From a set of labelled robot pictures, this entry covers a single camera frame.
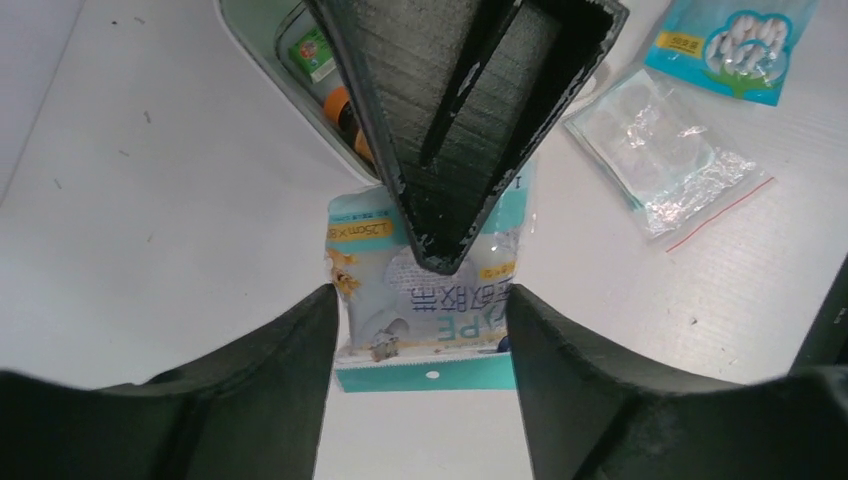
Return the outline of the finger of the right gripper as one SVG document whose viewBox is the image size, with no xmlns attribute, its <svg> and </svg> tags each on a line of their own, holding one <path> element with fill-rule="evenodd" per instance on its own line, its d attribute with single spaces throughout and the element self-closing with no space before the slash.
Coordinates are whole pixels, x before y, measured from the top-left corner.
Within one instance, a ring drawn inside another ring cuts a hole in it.
<svg viewBox="0 0 848 480">
<path fill-rule="evenodd" d="M 611 51 L 617 1 L 311 1 L 418 264 L 455 273 Z"/>
</svg>

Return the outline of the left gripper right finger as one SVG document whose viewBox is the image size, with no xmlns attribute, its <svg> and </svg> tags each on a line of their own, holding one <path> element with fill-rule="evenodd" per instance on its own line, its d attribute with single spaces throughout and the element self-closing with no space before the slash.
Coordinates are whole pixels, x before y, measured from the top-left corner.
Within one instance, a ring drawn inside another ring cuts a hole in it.
<svg viewBox="0 0 848 480">
<path fill-rule="evenodd" d="M 642 356 L 522 285 L 506 304 L 537 479 L 843 479 L 847 370 L 752 385 Z"/>
</svg>

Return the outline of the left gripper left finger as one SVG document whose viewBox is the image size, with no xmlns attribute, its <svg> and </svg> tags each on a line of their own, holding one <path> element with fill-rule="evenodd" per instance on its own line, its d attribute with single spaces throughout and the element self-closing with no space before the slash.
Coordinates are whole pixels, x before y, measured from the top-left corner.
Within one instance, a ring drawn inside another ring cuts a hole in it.
<svg viewBox="0 0 848 480">
<path fill-rule="evenodd" d="M 309 479 L 338 332 L 323 285 L 270 323 L 143 384 L 1 375 L 5 479 Z"/>
</svg>

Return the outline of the brown bottle orange cap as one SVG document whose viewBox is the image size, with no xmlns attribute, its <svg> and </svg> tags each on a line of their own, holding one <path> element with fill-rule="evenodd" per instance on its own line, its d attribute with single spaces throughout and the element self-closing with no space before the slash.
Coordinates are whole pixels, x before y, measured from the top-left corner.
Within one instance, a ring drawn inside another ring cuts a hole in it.
<svg viewBox="0 0 848 480">
<path fill-rule="evenodd" d="M 323 103 L 323 113 L 354 152 L 374 166 L 374 157 L 353 109 L 350 95 L 344 86 L 332 90 L 327 95 Z"/>
</svg>

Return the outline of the small green box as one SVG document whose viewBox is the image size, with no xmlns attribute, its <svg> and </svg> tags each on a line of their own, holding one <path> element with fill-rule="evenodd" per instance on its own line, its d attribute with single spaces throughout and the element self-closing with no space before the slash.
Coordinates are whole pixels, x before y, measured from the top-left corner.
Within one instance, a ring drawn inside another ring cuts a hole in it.
<svg viewBox="0 0 848 480">
<path fill-rule="evenodd" d="M 318 27 L 313 27 L 293 43 L 287 53 L 311 83 L 322 81 L 336 70 L 329 42 Z"/>
</svg>

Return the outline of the teal bagged bandage pack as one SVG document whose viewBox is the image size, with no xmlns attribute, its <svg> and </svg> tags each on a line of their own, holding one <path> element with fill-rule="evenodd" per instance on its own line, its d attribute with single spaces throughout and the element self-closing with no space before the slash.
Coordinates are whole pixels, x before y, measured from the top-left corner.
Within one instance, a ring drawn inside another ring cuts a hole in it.
<svg viewBox="0 0 848 480">
<path fill-rule="evenodd" d="M 417 264 L 385 187 L 329 203 L 325 259 L 349 333 L 335 358 L 342 390 L 514 388 L 506 302 L 535 222 L 535 178 L 529 161 L 451 275 Z"/>
</svg>

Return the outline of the grey plastic medicine box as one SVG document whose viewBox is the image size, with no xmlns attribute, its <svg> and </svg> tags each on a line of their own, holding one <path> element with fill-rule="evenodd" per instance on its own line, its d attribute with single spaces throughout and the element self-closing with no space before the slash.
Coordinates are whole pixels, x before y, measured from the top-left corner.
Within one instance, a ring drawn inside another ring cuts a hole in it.
<svg viewBox="0 0 848 480">
<path fill-rule="evenodd" d="M 360 34 L 368 38 L 365 55 L 373 63 L 381 89 L 380 99 L 392 122 L 393 133 L 417 148 L 427 133 L 431 112 L 437 107 L 456 58 L 465 41 L 477 1 L 353 1 L 369 23 Z M 366 184 L 379 182 L 376 166 L 360 158 L 323 113 L 323 103 L 334 89 L 344 86 L 336 70 L 318 83 L 289 59 L 288 48 L 321 22 L 302 1 L 222 1 L 225 26 L 256 64 L 289 98 L 335 152 L 341 164 Z M 510 83 L 517 80 L 518 34 L 512 32 L 496 49 L 459 119 L 448 132 L 440 160 L 488 159 L 504 143 L 480 138 L 491 131 L 471 115 L 491 112 Z"/>
</svg>

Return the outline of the clear plastic swab pack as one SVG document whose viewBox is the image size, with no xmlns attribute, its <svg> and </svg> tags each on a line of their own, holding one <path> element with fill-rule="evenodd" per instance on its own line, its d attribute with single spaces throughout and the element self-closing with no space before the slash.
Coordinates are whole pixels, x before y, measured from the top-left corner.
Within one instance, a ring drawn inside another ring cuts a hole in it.
<svg viewBox="0 0 848 480">
<path fill-rule="evenodd" d="M 631 70 L 562 123 L 648 244 L 666 253 L 775 181 L 697 111 L 691 89 L 648 68 Z"/>
</svg>

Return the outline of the blue cotton ball pack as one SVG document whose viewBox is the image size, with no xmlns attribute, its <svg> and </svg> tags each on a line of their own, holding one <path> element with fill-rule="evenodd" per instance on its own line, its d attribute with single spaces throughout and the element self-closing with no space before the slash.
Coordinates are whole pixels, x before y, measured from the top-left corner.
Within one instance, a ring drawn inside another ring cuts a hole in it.
<svg viewBox="0 0 848 480">
<path fill-rule="evenodd" d="M 698 87 L 778 104 L 816 1 L 673 1 L 644 64 Z"/>
</svg>

